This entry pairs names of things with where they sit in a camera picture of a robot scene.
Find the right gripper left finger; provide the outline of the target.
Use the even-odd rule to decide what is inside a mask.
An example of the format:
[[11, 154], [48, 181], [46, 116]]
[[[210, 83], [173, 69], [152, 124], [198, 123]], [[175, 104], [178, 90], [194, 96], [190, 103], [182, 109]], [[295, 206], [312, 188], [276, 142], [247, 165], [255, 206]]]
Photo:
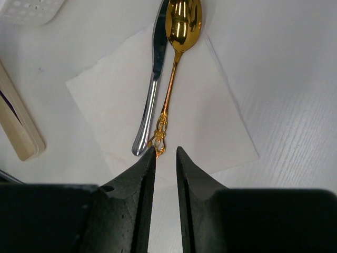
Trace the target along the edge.
[[137, 163], [99, 187], [79, 252], [147, 252], [156, 173], [149, 148]]

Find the silver table knife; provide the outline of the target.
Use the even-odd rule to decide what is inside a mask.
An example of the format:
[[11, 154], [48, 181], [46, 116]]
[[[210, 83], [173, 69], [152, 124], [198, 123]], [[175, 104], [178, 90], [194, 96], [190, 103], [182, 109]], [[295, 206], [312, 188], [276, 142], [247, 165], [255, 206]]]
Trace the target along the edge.
[[136, 138], [132, 145], [132, 154], [141, 156], [147, 150], [147, 144], [153, 123], [158, 87], [164, 66], [167, 38], [165, 32], [166, 10], [168, 0], [161, 1], [152, 33], [152, 70], [145, 108]]

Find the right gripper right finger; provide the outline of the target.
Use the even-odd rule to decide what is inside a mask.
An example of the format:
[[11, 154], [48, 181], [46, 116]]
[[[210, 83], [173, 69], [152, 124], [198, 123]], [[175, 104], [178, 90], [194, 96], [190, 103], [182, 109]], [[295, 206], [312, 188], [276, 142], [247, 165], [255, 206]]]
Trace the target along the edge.
[[184, 252], [228, 252], [217, 193], [226, 187], [176, 149], [182, 246]]

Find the gold ornate spoon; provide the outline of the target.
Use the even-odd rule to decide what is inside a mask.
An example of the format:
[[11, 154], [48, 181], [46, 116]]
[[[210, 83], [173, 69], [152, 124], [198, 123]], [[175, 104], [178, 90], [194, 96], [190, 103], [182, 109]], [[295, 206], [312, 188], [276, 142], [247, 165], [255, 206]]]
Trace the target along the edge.
[[169, 1], [166, 11], [165, 31], [166, 37], [174, 50], [174, 61], [164, 104], [156, 123], [154, 134], [148, 142], [149, 147], [155, 148], [157, 158], [166, 150], [165, 137], [169, 118], [169, 105], [177, 66], [183, 53], [198, 41], [202, 28], [202, 19], [203, 11], [200, 0]]

